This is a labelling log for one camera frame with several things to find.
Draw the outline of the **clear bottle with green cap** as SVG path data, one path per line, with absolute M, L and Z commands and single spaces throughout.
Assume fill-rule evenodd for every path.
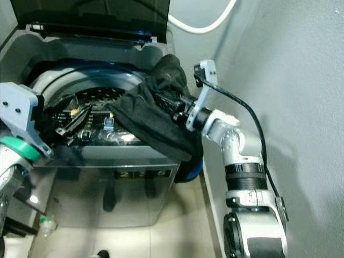
M 39 233 L 43 238 L 47 238 L 54 230 L 58 224 L 54 219 L 48 216 L 41 216 L 39 219 Z

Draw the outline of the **dark tinted washer lid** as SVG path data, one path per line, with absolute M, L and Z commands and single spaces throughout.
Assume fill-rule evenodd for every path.
M 10 0 L 19 29 L 42 37 L 167 41 L 170 0 Z

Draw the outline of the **black knit garment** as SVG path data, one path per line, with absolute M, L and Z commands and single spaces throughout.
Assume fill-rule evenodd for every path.
M 197 163 L 204 155 L 199 133 L 173 120 L 177 112 L 174 104 L 182 98 L 194 100 L 179 58 L 167 54 L 142 83 L 106 108 L 118 125 L 158 152 L 177 161 Z

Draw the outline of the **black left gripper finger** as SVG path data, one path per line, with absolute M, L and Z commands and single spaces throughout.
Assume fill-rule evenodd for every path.
M 88 117 L 88 107 L 79 110 L 72 116 L 72 119 L 62 127 L 62 136 L 71 136 Z
M 58 128 L 61 130 L 62 127 L 66 125 L 71 119 L 72 116 L 77 113 L 79 110 L 83 110 L 84 107 L 77 107 L 71 110 L 63 110 L 59 111 L 59 113 L 56 114 L 56 121 L 58 122 Z

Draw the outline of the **blue plastic object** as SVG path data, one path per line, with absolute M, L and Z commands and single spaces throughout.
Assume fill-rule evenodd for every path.
M 175 182 L 186 183 L 196 179 L 203 170 L 203 157 L 182 162 L 177 171 Z

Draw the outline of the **grey top-load washing machine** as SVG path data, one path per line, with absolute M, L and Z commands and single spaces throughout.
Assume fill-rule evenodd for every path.
M 181 164 L 124 130 L 106 106 L 141 83 L 164 55 L 174 53 L 168 26 L 166 36 L 166 42 L 135 44 L 44 38 L 15 27 L 4 37 L 3 83 L 24 84 L 42 95 L 44 106 L 67 95 L 75 99 L 64 110 L 93 105 L 71 144 L 54 146 L 52 156 L 24 177 L 8 204 L 11 222 L 29 225 L 44 213 L 58 226 L 72 228 L 156 223 Z

